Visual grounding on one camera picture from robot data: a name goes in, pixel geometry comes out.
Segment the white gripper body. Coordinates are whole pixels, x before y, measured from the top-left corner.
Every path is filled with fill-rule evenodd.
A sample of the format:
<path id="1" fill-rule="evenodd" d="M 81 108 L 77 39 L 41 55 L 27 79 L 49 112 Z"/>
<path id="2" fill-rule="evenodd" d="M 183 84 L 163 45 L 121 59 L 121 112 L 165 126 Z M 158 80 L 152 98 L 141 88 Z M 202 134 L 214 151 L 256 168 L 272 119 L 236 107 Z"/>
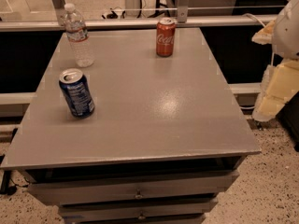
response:
<path id="1" fill-rule="evenodd" d="M 272 49 L 282 58 L 299 59 L 299 0 L 291 0 L 278 14 Z"/>

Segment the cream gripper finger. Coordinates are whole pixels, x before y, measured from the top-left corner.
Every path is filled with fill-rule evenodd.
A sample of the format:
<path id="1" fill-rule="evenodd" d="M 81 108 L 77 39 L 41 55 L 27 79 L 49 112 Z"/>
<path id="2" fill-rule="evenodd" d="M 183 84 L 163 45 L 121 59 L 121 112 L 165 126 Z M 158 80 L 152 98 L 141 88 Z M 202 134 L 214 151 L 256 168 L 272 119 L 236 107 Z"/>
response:
<path id="1" fill-rule="evenodd" d="M 251 41 L 260 45 L 272 43 L 275 21 L 263 23 L 263 28 L 254 34 Z"/>
<path id="2" fill-rule="evenodd" d="M 253 119 L 259 122 L 273 119 L 297 92 L 298 60 L 283 60 L 277 66 L 268 65 L 263 74 L 261 92 L 255 102 Z"/>

